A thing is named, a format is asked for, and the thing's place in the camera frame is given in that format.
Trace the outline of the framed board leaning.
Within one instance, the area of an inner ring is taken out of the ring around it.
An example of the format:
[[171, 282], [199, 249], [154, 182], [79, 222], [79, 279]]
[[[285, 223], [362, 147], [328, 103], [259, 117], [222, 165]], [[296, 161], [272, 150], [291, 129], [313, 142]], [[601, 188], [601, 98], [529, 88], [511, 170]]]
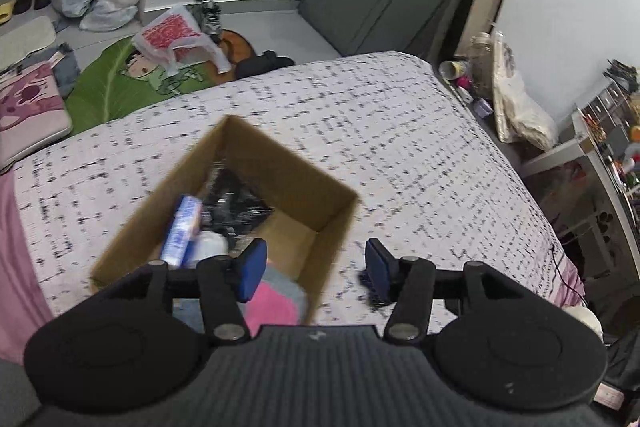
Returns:
[[503, 0], [452, 0], [442, 21], [445, 31], [437, 60], [467, 58], [472, 39], [481, 32], [491, 34], [502, 4]]

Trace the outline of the white garbage bag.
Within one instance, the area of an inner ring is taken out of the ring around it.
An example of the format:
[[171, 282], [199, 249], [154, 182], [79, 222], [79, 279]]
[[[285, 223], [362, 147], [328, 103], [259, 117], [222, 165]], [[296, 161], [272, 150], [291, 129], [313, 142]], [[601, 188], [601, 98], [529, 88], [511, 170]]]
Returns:
[[129, 24], [138, 12], [140, 0], [93, 0], [79, 28], [91, 32], [109, 32]]

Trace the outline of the brown cardboard box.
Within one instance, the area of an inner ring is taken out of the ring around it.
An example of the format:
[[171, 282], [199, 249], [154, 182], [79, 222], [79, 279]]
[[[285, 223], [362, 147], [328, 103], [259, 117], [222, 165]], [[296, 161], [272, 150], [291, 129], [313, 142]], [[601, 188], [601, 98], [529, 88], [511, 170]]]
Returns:
[[201, 224], [237, 254], [250, 239], [305, 291], [310, 323], [343, 246], [359, 198], [268, 134], [228, 115], [206, 133], [128, 219], [90, 271], [94, 291], [160, 255], [183, 196], [203, 203]]

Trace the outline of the small drawer organizer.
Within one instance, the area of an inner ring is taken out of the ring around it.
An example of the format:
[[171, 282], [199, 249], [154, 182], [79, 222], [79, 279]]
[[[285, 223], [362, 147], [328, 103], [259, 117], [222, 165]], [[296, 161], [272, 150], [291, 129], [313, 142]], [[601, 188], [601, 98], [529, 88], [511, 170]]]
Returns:
[[630, 129], [638, 122], [628, 96], [615, 81], [611, 81], [582, 108], [582, 115], [605, 131], [615, 127]]

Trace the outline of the blue tissue pack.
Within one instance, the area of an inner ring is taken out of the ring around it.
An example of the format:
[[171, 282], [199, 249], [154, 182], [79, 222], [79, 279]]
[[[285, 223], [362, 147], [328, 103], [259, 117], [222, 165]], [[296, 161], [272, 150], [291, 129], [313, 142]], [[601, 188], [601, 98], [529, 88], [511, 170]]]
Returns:
[[160, 260], [171, 269], [179, 269], [186, 263], [201, 230], [201, 217], [201, 199], [182, 195], [160, 248]]

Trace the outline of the green leaf cartoon rug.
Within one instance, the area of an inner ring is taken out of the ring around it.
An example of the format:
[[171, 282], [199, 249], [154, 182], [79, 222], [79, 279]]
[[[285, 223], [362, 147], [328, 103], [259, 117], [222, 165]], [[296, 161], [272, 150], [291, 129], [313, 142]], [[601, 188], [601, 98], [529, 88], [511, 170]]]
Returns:
[[169, 77], [123, 38], [106, 48], [77, 77], [65, 107], [72, 133], [124, 118], [136, 110], [175, 96], [219, 86], [235, 80], [235, 71], [219, 74], [211, 62], [196, 62]]

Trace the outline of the grey pink plush toy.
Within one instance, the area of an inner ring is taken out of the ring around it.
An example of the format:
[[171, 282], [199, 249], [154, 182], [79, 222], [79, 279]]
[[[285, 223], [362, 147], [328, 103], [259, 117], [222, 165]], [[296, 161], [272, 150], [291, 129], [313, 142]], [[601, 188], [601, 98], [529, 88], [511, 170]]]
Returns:
[[[305, 291], [287, 275], [267, 263], [255, 294], [247, 303], [239, 303], [244, 321], [255, 337], [265, 325], [302, 324], [308, 308]], [[175, 299], [172, 315], [198, 333], [204, 332], [200, 300]]]

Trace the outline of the pink cartoon cushion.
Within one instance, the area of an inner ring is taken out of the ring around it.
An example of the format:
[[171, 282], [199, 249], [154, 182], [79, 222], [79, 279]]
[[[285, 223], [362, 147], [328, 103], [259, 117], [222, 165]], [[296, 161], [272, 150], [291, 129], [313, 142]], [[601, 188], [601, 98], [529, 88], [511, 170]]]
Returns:
[[1, 171], [73, 129], [48, 61], [1, 77]]

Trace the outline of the cream tote bag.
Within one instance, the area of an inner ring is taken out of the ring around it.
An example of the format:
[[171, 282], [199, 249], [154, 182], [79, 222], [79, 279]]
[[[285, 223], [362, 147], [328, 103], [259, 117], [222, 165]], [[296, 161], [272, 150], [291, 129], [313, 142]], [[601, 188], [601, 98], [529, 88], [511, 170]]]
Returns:
[[512, 50], [498, 30], [492, 33], [491, 51], [492, 106], [498, 139], [506, 144], [526, 141], [548, 152], [558, 143], [558, 127], [527, 93]]

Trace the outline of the white small packet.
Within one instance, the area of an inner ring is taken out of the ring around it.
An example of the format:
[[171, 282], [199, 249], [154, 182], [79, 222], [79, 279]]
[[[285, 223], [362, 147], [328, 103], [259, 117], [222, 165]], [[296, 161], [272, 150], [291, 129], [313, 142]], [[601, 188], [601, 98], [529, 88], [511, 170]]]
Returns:
[[210, 257], [224, 256], [228, 254], [228, 251], [228, 241], [222, 234], [201, 231], [186, 250], [182, 266], [192, 269], [198, 265], [198, 262]]

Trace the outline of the paper cup roll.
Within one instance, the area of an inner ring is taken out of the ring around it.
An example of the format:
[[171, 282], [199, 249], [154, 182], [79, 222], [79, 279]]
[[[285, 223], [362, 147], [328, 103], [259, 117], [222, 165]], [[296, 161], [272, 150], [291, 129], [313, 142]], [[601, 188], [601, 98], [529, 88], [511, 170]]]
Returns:
[[440, 77], [447, 81], [454, 81], [469, 75], [470, 65], [468, 61], [443, 61], [438, 66]]

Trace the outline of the black crinkly plastic bag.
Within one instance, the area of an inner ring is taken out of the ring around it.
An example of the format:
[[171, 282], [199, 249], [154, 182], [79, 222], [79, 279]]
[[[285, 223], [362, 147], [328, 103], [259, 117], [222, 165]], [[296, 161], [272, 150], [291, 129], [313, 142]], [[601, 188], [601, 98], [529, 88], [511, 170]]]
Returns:
[[229, 251], [234, 251], [272, 212], [232, 170], [216, 162], [202, 200], [203, 231], [222, 234], [228, 241]]

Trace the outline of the red white plastic bag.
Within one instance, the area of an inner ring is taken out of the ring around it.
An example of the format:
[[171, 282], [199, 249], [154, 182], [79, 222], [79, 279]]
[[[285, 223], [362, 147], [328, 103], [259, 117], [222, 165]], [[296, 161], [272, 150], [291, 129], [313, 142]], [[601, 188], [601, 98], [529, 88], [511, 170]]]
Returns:
[[132, 44], [144, 56], [162, 66], [168, 77], [186, 67], [186, 59], [195, 52], [212, 62], [219, 74], [231, 70], [228, 58], [184, 6], [174, 6], [152, 20], [132, 37]]

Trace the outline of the black fabric pouch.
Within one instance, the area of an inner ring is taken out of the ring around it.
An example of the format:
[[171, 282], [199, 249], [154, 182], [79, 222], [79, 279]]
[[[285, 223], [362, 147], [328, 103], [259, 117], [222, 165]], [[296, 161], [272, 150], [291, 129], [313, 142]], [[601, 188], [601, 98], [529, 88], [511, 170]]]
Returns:
[[390, 288], [385, 295], [380, 295], [375, 289], [367, 270], [360, 270], [357, 275], [359, 284], [364, 288], [364, 296], [361, 300], [371, 309], [378, 310], [396, 303], [398, 291]]

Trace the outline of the white desk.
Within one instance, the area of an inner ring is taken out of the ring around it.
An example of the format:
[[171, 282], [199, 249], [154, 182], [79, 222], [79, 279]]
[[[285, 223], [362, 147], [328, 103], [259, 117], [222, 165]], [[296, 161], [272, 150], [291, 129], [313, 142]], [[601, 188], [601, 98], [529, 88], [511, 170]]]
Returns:
[[553, 147], [549, 152], [524, 162], [518, 170], [518, 174], [522, 179], [527, 179], [534, 174], [561, 167], [567, 162], [585, 159], [599, 181], [613, 209], [613, 215], [620, 222], [623, 238], [634, 264], [634, 276], [639, 277], [637, 219], [634, 217], [634, 210], [629, 202], [627, 192], [624, 190], [622, 182], [615, 181], [614, 169], [605, 164], [605, 160], [598, 151], [597, 142], [594, 141], [588, 129], [585, 115], [579, 108], [575, 109], [570, 116], [570, 127], [573, 129], [572, 139]]

